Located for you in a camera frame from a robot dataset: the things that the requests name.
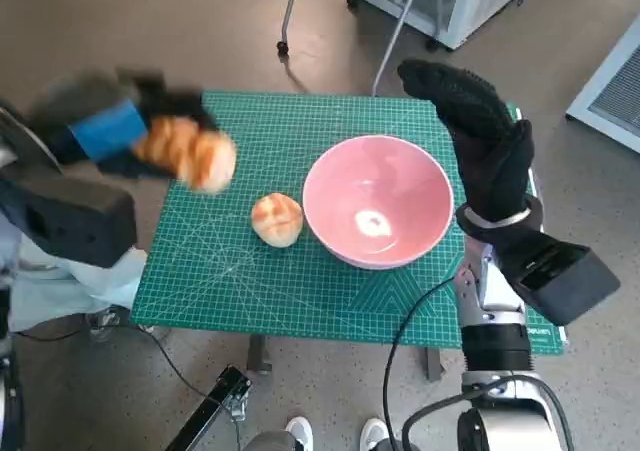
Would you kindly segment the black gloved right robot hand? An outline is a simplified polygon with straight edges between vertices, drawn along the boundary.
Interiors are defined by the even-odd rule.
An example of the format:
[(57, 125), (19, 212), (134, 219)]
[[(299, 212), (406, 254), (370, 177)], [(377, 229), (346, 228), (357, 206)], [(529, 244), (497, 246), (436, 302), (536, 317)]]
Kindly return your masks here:
[(514, 120), (495, 87), (469, 70), (405, 59), (397, 73), (405, 93), (431, 102), (448, 129), (472, 211), (493, 223), (525, 211), (531, 123)]

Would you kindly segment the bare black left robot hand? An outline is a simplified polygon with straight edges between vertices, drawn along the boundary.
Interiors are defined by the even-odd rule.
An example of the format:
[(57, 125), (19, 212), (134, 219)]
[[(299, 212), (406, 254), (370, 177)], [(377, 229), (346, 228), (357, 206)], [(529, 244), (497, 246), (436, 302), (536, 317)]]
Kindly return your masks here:
[(64, 164), (91, 160), (105, 174), (169, 178), (216, 193), (233, 176), (236, 148), (202, 94), (169, 86), (159, 71), (86, 72), (36, 105), (29, 122)]

